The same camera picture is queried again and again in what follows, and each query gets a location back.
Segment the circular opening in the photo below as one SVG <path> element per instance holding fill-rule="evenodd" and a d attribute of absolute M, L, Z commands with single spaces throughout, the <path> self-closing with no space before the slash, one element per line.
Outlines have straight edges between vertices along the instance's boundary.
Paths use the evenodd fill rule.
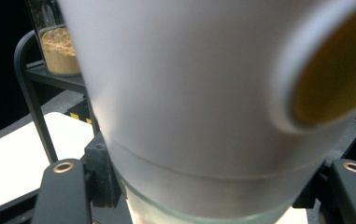
<path fill-rule="evenodd" d="M 298 79 L 292 112 L 301 123 L 332 121 L 356 107 L 356 14 L 314 54 Z"/>
<path fill-rule="evenodd" d="M 353 162 L 345 162 L 344 163 L 344 167 L 349 170 L 352 171 L 353 173 L 356 173 L 356 163 Z"/>
<path fill-rule="evenodd" d="M 63 162 L 63 163 L 60 163 L 60 164 L 56 165 L 54 167 L 53 171 L 55 173 L 58 173 L 58 174 L 59 173 L 64 173 L 64 172 L 67 172 L 67 171 L 71 170 L 73 168 L 73 166 L 74 166 L 73 162 L 70 162 L 70 161 Z"/>

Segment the glass container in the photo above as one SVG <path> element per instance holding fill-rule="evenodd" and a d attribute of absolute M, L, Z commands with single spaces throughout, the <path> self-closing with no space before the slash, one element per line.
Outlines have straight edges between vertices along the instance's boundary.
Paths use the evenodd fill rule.
<path fill-rule="evenodd" d="M 76 51 L 56 0 L 26 0 L 41 55 L 57 76 L 80 74 Z"/>

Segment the white cylindrical container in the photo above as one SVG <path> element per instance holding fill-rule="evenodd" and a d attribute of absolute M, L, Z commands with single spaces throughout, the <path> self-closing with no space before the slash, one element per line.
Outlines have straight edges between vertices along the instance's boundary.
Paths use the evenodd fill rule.
<path fill-rule="evenodd" d="M 273 223 L 356 116 L 356 1 L 59 3 L 136 223 Z"/>

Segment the granular material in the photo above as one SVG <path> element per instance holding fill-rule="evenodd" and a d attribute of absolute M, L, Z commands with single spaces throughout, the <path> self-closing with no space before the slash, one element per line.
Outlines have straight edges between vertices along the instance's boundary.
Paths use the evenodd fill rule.
<path fill-rule="evenodd" d="M 76 52 L 66 28 L 56 28 L 40 38 L 47 68 L 54 75 L 74 76 L 80 73 Z"/>

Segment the black background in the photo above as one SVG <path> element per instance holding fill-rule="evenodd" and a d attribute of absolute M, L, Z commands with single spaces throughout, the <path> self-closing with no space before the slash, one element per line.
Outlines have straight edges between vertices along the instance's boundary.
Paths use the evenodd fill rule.
<path fill-rule="evenodd" d="M 20 39 L 33 30 L 24 0 L 0 0 L 0 130 L 29 113 L 13 66 Z M 34 56 L 32 61 L 39 60 Z M 59 92 L 36 85 L 41 104 Z"/>

